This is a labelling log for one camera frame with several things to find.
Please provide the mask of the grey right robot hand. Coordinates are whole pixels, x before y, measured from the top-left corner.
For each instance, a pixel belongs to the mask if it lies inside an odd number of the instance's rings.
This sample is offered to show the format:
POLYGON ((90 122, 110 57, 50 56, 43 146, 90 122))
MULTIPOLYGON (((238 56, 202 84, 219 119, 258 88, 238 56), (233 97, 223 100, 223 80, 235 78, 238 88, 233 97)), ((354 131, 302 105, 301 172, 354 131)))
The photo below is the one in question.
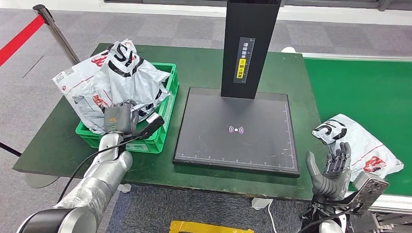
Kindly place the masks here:
POLYGON ((312 181, 313 194, 329 200, 342 200, 348 190, 351 177, 350 144, 341 142, 335 151, 328 151, 323 173, 320 172, 311 151, 306 153, 305 162, 312 181))

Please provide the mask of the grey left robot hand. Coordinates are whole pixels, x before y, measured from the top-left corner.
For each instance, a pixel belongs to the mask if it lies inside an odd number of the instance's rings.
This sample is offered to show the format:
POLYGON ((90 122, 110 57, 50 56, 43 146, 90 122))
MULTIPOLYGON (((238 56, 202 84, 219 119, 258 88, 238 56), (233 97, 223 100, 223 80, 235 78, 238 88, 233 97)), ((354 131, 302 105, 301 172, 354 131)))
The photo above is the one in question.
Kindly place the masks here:
POLYGON ((133 109, 136 104, 134 100, 128 100, 104 108, 103 126, 105 133, 134 133, 139 118, 138 113, 135 113, 133 109))

